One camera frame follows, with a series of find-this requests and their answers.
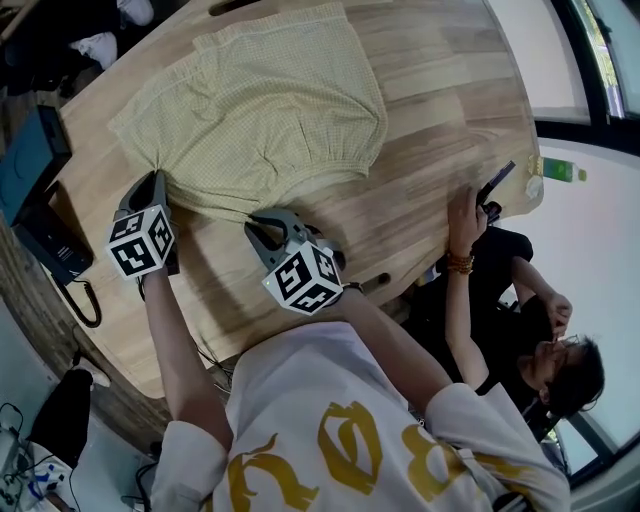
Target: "wooden table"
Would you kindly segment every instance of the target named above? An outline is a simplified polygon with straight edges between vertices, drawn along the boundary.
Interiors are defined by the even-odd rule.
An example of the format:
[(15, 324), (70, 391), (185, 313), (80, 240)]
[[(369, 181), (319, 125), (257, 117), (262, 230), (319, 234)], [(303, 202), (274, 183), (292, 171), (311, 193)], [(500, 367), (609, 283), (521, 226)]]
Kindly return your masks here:
[[(135, 284), (108, 260), (105, 236), (136, 180), (107, 122), (164, 67), (193, 51), (191, 41), (241, 20), (321, 1), (262, 1), (219, 17), (211, 0), (192, 0), (62, 109), (73, 158), (60, 173), (70, 207), (96, 260), (89, 279), (103, 310), (87, 334), (140, 391), (162, 396), (159, 369)], [(391, 282), (378, 304), (405, 290), (445, 248), (447, 198), (517, 164), (494, 198), (505, 215), (527, 213), (527, 158), (537, 153), (525, 90), (501, 29), (482, 0), (349, 0), (355, 27), (380, 84), (389, 132), (368, 180), (332, 186), (290, 207), (346, 249), (346, 278)], [(192, 334), (225, 359), (308, 319), (279, 309), (260, 281), (265, 269), (241, 224), (175, 209), (181, 274), (172, 278)], [(89, 310), (80, 286), (71, 287)]]

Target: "white shoe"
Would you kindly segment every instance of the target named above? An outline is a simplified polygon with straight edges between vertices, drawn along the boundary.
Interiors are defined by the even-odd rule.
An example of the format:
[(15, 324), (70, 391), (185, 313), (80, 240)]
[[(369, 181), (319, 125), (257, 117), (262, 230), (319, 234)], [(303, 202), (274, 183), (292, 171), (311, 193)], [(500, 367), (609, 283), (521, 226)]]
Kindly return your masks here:
[(144, 27), (153, 20), (153, 6), (149, 0), (117, 0), (118, 9), (131, 23)]
[(118, 43), (111, 32), (102, 32), (95, 36), (85, 37), (69, 45), (82, 55), (97, 60), (102, 69), (108, 69), (118, 59)]
[(107, 377), (107, 374), (84, 357), (81, 357), (78, 364), (71, 369), (88, 371), (91, 374), (91, 377), (93, 377), (94, 384), (97, 384), (98, 386), (102, 386), (103, 388), (111, 386), (111, 379)]

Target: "green bottle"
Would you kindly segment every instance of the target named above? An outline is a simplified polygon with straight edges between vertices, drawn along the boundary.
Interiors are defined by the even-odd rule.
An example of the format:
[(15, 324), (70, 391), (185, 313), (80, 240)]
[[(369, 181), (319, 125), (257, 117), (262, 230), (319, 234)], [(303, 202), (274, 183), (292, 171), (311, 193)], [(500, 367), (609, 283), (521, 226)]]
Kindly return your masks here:
[(534, 176), (544, 176), (545, 178), (566, 181), (567, 183), (587, 181), (587, 171), (580, 169), (573, 162), (543, 156), (529, 158), (529, 172)]

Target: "black device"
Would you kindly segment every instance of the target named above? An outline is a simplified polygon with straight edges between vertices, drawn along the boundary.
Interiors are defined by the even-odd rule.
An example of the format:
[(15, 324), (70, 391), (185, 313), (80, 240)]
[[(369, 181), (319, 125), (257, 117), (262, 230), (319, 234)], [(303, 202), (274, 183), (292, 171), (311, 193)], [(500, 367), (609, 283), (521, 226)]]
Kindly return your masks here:
[(93, 262), (90, 249), (49, 206), (58, 183), (49, 184), (71, 158), (71, 150), (53, 107), (37, 106), (0, 162), (0, 207), (17, 238), (49, 271), (79, 319), (97, 327), (100, 309), (88, 283), (85, 289), (96, 320), (87, 320), (65, 286)]
[(509, 161), (509, 163), (502, 169), (500, 169), (498, 171), (498, 174), (491, 178), (489, 183), (482, 187), (482, 190), (478, 192), (478, 196), (476, 197), (476, 205), (482, 206), (482, 209), (487, 214), (487, 224), (493, 224), (500, 218), (500, 214), (502, 213), (502, 206), (500, 206), (495, 201), (490, 201), (487, 204), (484, 204), (484, 202), (487, 200), (487, 197), (489, 197), (489, 194), (493, 192), (493, 189), (495, 189), (500, 184), (500, 182), (504, 180), (513, 169), (515, 169), (515, 167), (515, 162), (513, 162), (513, 160)]
[(17, 222), (23, 206), (39, 201), (70, 158), (56, 110), (36, 107), (0, 162), (0, 207), (9, 226)]
[(49, 206), (57, 190), (58, 182), (55, 182), (37, 201), (24, 206), (13, 231), (37, 260), (66, 286), (91, 266), (93, 255)]

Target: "cable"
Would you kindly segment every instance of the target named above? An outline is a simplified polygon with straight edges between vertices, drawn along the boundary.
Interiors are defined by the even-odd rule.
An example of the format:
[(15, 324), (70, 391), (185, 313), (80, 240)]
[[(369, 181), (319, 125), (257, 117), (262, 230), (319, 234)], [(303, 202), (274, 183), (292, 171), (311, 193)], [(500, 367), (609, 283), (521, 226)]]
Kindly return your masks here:
[(22, 415), (22, 411), (20, 411), (20, 409), (18, 409), (11, 402), (5, 402), (5, 403), (2, 404), (2, 407), (0, 407), (0, 414), (2, 414), (2, 409), (4, 409), (5, 405), (8, 405), (9, 407), (11, 407), (14, 411), (16, 411), (20, 415), (20, 426), (18, 427), (18, 435), (20, 435), (20, 431), (22, 430), (22, 424), (24, 423), (24, 416)]
[(34, 469), (35, 467), (39, 466), (40, 464), (42, 464), (45, 460), (50, 459), (51, 457), (54, 457), (54, 455), (47, 455), (46, 457), (43, 457), (42, 459), (40, 459), (38, 462), (36, 462), (35, 464), (28, 466), (26, 468), (24, 468), (22, 471), (17, 471), (16, 473), (13, 473), (12, 475), (10, 475), (9, 473), (5, 473), (3, 478), (7, 478), (7, 476), (9, 476), (10, 478), (16, 478), (18, 476), (22, 476), (24, 475), (27, 471)]
[(76, 468), (73, 468), (71, 470), (71, 474), (69, 475), (69, 490), (71, 491), (71, 496), (73, 496), (73, 501), (76, 502), (76, 509), (78, 510), (78, 512), (82, 512), (82, 509), (80, 508), (80, 505), (78, 504), (78, 498), (76, 498), (76, 493), (73, 492), (73, 486), (71, 485), (71, 477), (73, 476), (73, 472), (76, 470)]
[(86, 325), (90, 329), (94, 329), (102, 323), (102, 311), (100, 310), (100, 304), (98, 304), (98, 298), (96, 297), (96, 294), (93, 291), (93, 288), (91, 288), (91, 284), (89, 283), (89, 281), (75, 280), (74, 283), (84, 284), (84, 291), (87, 294), (87, 297), (89, 298), (89, 302), (91, 303), (91, 306), (93, 306), (93, 311), (96, 315), (96, 319), (94, 321), (91, 321), (87, 319), (86, 316), (84, 316), (84, 313), (80, 311), (80, 308), (78, 307), (76, 302), (73, 300), (73, 297), (71, 297), (71, 295), (69, 294), (69, 291), (67, 290), (67, 288), (60, 281), (58, 281), (58, 278), (56, 278), (56, 276), (51, 274), (51, 279), (53, 280), (55, 285), (58, 287), (58, 290), (60, 290), (60, 293), (62, 294), (64, 299), (69, 303), (69, 306), (71, 307), (71, 309), (73, 309), (73, 312), (76, 314), (78, 319), (84, 325)]
[(198, 353), (204, 357), (207, 361), (209, 361), (213, 366), (215, 366), (216, 368), (218, 368), (222, 373), (225, 374), (225, 376), (227, 377), (227, 384), (229, 385), (229, 387), (231, 387), (231, 379), (233, 378), (233, 370), (230, 370), (229, 368), (225, 368), (224, 366), (222, 366), (220, 364), (220, 361), (218, 361), (217, 359), (215, 359), (214, 356), (209, 356), (208, 354), (206, 354), (199, 346), (196, 345), (196, 348), (198, 349)]
[(138, 486), (138, 490), (140, 491), (142, 505), (144, 506), (145, 512), (151, 511), (151, 501), (149, 500), (149, 495), (142, 485), (142, 477), (146, 475), (154, 466), (157, 466), (157, 462), (152, 462), (151, 464), (147, 464), (146, 466), (142, 466), (138, 471), (136, 471), (136, 485)]

